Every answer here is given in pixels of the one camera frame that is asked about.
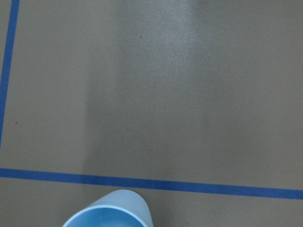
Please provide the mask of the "light blue cup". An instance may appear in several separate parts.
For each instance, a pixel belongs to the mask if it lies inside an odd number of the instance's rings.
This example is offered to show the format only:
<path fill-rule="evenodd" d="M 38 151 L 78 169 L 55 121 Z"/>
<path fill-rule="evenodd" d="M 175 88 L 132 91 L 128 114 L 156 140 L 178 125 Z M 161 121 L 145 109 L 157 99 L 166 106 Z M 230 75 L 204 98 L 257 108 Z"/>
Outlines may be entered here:
<path fill-rule="evenodd" d="M 150 209 L 131 190 L 113 191 L 70 217 L 64 227 L 152 227 Z"/>

